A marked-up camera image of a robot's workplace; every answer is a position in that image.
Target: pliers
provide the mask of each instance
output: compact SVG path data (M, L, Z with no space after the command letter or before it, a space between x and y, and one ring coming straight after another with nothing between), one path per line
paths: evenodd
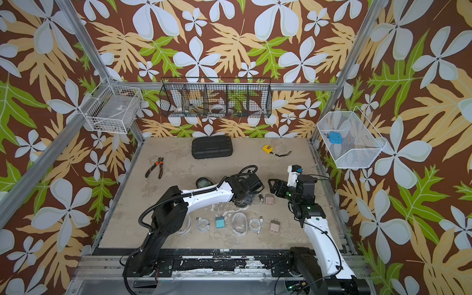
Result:
M151 171L154 170L154 168L157 167L157 165L159 165L159 179L161 179L162 177L162 173L163 173L163 170L162 170L162 166L164 165L164 158L163 157L159 157L157 159L157 162L155 162L151 168L149 168L149 170L146 171L146 178L149 176L149 174L151 173Z

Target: white wire basket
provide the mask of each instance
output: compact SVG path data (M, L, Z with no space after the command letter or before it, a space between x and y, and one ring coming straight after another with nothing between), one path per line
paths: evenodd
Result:
M105 88L92 95L95 101L83 113L85 119L93 131L127 134L143 102L141 90L107 82L96 89L100 86Z
M368 168L387 145L372 122L361 112L365 123L354 111L332 111L326 114L316 126L326 148L339 169ZM378 138L369 131L374 129ZM333 143L333 137L340 137Z

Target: concrete surface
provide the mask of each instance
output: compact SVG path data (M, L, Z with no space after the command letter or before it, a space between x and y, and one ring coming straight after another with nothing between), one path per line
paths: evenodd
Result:
M302 138L232 138L233 155L225 158L196 160L191 155L193 138L148 138L131 172L123 194L111 216L110 223L100 242L101 248L136 248L141 245L147 234L147 229L138 225L139 215L148 207L155 204L164 192L173 185L180 189L194 189L195 181L200 177L208 177L214 183L224 175L232 175L243 167L255 164L259 167L257 176L265 185L262 194L269 194L270 178L287 180L289 165L302 166L305 174L317 173L315 162L311 155L307 140ZM262 146L274 146L274 152L279 154L292 153L286 157L276 157L265 153ZM164 173L158 179L159 168L156 168L148 178L144 177L146 170L164 157ZM341 245L338 230L329 208L321 183L315 186L316 202L327 215L332 235L338 246ZM245 236L237 236L231 228L232 216L242 211L251 218L263 217L261 232L256 234L248 228ZM215 218L225 217L225 228L216 229ZM307 235L300 223L293 219L293 214L287 208L287 200L275 198L274 205L251 205L243 209L233 203L220 203L198 209L190 213L192 228L184 236L177 233L169 236L163 248L205 248L205 249L289 249L292 246L310 247ZM195 229L196 218L210 220L210 231L200 233ZM269 231L270 221L280 222L278 233ZM151 221L151 213L144 219Z

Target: wire basket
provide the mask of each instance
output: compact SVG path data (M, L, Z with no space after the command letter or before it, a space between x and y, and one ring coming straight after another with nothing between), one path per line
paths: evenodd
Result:
M363 113L362 115L366 123L363 123L354 111L332 111L316 124L327 150L339 169L370 167L387 144L370 120ZM379 135L377 139L369 131L368 126L377 131ZM334 137L340 138L339 141L336 142Z
M116 84L101 88L92 95L95 101L83 113L85 119L93 131L127 134L143 102L141 90Z
M268 83L250 83L256 78L240 78L239 83L188 83L163 78L160 108L166 117L268 118L272 113L272 91Z

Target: black case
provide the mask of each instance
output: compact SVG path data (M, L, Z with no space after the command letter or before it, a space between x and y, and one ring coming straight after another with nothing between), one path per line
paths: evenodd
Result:
M227 135L199 137L192 141L192 156L195 159L229 157L232 154L233 144Z

